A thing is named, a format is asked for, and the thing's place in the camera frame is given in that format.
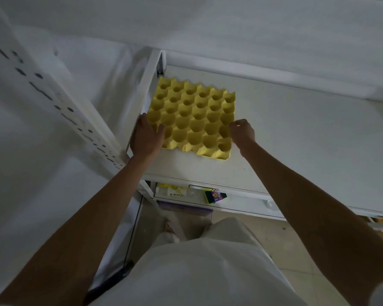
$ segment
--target egg tray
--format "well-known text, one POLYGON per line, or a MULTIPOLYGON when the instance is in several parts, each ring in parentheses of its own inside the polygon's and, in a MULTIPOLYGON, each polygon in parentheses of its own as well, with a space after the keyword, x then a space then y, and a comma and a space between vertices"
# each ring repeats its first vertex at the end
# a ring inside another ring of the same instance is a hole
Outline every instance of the egg tray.
POLYGON ((155 130, 160 123, 166 126, 162 148, 226 160, 235 100, 235 92, 161 77, 147 117, 155 130))

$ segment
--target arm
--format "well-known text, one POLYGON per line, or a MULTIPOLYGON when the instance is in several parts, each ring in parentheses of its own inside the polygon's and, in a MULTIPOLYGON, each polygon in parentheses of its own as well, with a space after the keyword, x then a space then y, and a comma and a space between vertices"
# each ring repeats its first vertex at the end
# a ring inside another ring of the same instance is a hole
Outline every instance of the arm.
POLYGON ((0 303, 82 305, 138 182, 163 139, 164 126, 154 132, 143 114, 131 142, 133 158, 46 241, 0 294, 0 303))
POLYGON ((342 203, 256 144, 245 119, 231 123, 230 133, 321 272, 351 305, 368 305, 383 282, 383 239, 342 203))

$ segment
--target upper shelf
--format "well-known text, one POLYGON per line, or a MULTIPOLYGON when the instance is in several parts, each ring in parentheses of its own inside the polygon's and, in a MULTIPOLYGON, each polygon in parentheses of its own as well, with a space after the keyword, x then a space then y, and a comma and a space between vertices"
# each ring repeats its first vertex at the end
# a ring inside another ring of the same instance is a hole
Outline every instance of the upper shelf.
MULTIPOLYGON (((269 153, 345 205, 383 212, 383 103, 173 66, 165 77, 235 91, 236 119, 269 153)), ((266 192, 235 145, 226 161, 161 150, 145 178, 266 192)))

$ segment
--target person's right hand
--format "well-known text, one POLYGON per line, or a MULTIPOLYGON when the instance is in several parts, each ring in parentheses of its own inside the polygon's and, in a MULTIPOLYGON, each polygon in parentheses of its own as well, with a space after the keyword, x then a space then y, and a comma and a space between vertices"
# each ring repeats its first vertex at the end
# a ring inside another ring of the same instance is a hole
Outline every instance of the person's right hand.
POLYGON ((236 120, 229 124, 230 135, 233 142, 240 149, 242 156, 244 150, 251 142, 255 142, 255 132, 246 119, 236 120))

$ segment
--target white shelf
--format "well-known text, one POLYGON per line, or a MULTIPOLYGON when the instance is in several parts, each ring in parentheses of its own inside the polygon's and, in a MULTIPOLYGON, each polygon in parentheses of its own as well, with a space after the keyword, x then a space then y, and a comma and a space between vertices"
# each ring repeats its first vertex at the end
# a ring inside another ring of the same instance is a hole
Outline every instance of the white shelf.
MULTIPOLYGON (((173 66, 165 76, 235 91, 236 119, 268 152, 352 209, 383 214, 383 103, 173 66)), ((235 146, 226 161, 161 150, 144 179, 266 195, 235 146)))
POLYGON ((241 213, 271 219, 285 220, 280 211, 273 211, 266 206, 266 201, 251 197, 227 194, 227 198, 219 203, 207 204, 204 199, 204 191, 194 189, 193 195, 172 197, 167 195, 166 188, 156 188, 155 199, 160 201, 178 203, 190 206, 199 206, 214 210, 241 213))

